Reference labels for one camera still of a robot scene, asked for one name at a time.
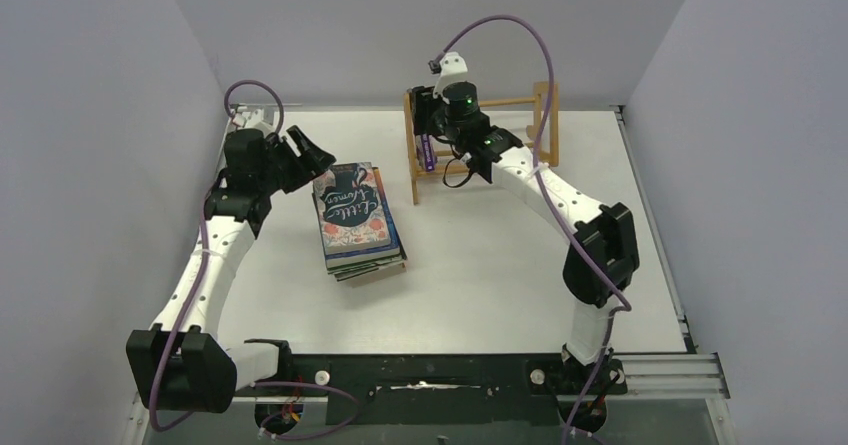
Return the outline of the purple comic book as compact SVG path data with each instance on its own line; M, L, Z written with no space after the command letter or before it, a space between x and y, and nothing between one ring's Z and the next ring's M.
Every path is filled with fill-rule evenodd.
M425 172L433 172L438 163L438 157L434 154L431 137L428 134L417 136L417 149L422 169Z

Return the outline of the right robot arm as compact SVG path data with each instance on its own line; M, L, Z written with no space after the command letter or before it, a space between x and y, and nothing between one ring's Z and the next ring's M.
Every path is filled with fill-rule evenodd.
M608 348L609 320L629 309L623 292L640 266L631 210L593 199L551 171L523 140L492 123L469 82L441 96L431 87L411 88L404 112L413 131L448 146L470 176L512 193L565 238L562 280L576 303L562 376L572 390L590 390L602 378L598 360Z

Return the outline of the wooden book rack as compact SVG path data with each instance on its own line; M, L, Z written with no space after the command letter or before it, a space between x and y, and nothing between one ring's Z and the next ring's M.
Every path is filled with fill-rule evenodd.
M403 111L412 203L415 205L421 203L419 183L425 179L462 176L463 179L455 184L444 183L448 187L459 188L474 176L488 178L495 158L513 146L524 147L531 153L537 151L543 163L558 165L560 158L558 92L558 83L541 81L533 85L533 94L529 97L479 101L480 109L486 115L488 110L494 108L530 105L532 122L526 126L522 134L517 134L508 128L497 126L488 115L492 125L491 131L481 140L468 144L444 143L438 137L429 135L438 163L433 172L425 172L419 162L417 136L413 135L410 104L406 91Z

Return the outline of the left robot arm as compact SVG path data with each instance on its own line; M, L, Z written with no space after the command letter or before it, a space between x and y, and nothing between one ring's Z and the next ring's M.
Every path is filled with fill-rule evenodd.
M185 269L152 325L132 331L126 342L149 412L222 413L237 391L285 369L286 341L246 339L225 346L218 340L219 323L272 197L311 184L335 162L297 126L282 135L262 128L226 135Z

